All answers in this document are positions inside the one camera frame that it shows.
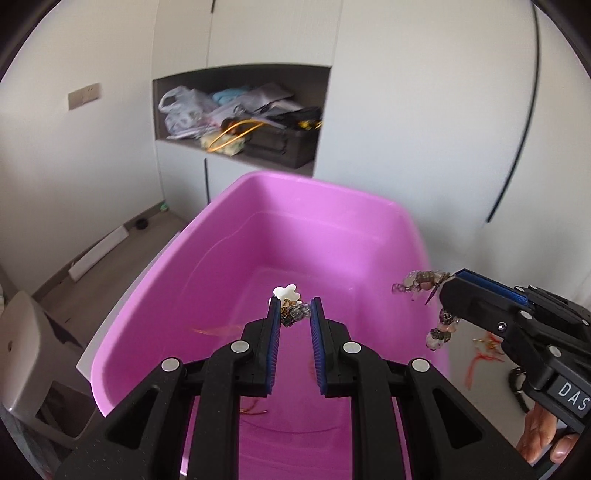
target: baseboard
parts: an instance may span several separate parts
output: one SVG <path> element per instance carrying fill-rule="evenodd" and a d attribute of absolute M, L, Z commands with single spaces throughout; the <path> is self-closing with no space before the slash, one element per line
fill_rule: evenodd
<path fill-rule="evenodd" d="M 123 224 L 123 226 L 127 230 L 131 229 L 135 225 L 136 220 L 138 220 L 140 218 L 150 218 L 150 217 L 156 215 L 160 211 L 161 205 L 162 205 L 162 202 L 158 202 L 156 205 L 151 206 L 149 209 L 144 210 L 139 215 L 136 215 L 131 220 L 128 220 L 127 222 L 125 222 Z M 92 244 L 90 247 L 88 247 L 86 250 L 81 252 L 79 255 L 75 256 L 71 261 L 69 261 L 67 263 L 67 265 L 64 265 L 63 267 L 61 267 L 49 280 L 47 280 L 43 285 L 41 285 L 41 287 L 39 287 L 37 289 L 37 291 L 33 294 L 33 298 L 36 301 L 41 301 L 41 299 L 45 295 L 47 295 L 51 290 L 53 290 L 55 287 L 57 287 L 66 278 L 69 278 L 70 276 L 68 275 L 68 270 L 71 269 L 72 265 L 74 263 L 78 262 L 78 260 L 80 260 L 82 257 L 84 257 L 92 248 L 94 248 L 100 241 L 102 241 L 103 238 L 101 238 L 100 240 L 98 240 L 97 242 Z"/>

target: yellow rope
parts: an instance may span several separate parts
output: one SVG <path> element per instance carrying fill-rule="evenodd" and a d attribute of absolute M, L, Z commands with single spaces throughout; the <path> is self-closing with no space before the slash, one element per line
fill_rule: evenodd
<path fill-rule="evenodd" d="M 246 130 L 245 132 L 241 133 L 240 135 L 231 138 L 230 140 L 228 140 L 227 142 L 223 143 L 222 145 L 218 146 L 218 147 L 213 147 L 213 144 L 215 142 L 217 142 L 220 138 L 222 138 L 224 135 L 226 135 L 228 132 L 230 132 L 231 130 L 234 130 L 236 127 L 238 127 L 239 125 L 244 125 L 244 124 L 256 124 L 254 127 L 249 128 L 248 130 Z M 207 152 L 208 153 L 213 153 L 213 152 L 217 152 L 218 150 L 228 146 L 229 144 L 235 142 L 236 140 L 238 140 L 239 138 L 244 137 L 245 135 L 248 135 L 250 132 L 255 131 L 257 128 L 262 127 L 263 125 L 265 125 L 265 122 L 261 122 L 260 120 L 241 120 L 240 122 L 232 125 L 229 128 L 226 128 L 221 134 L 219 134 L 215 140 L 213 140 L 213 142 L 211 142 L 207 148 Z"/>

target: white flower charm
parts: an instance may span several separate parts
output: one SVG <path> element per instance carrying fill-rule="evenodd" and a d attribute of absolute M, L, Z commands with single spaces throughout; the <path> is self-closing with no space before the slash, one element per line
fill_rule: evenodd
<path fill-rule="evenodd" d="M 294 301 L 296 304 L 300 304 L 301 295 L 296 292 L 296 286 L 292 283 L 286 287 L 276 287 L 273 289 L 273 296 L 277 297 L 283 305 L 285 300 Z"/>

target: plastic bag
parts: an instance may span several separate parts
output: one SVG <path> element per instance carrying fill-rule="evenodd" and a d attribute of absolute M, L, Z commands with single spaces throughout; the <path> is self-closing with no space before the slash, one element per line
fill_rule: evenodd
<path fill-rule="evenodd" d="M 168 99 L 174 102 L 166 104 Z M 207 114 L 213 112 L 218 105 L 209 95 L 198 90 L 189 90 L 185 86 L 173 88 L 160 99 L 158 110 L 166 113 L 166 129 L 174 138 L 195 137 L 207 133 L 211 129 Z"/>

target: electrical outlet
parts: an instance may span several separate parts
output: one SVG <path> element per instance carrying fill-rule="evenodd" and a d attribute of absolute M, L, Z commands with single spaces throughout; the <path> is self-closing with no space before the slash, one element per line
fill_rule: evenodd
<path fill-rule="evenodd" d="M 68 107 L 70 110 L 78 108 L 85 103 L 97 100 L 100 98 L 100 83 L 93 83 L 86 87 L 82 87 L 75 92 L 68 93 Z"/>

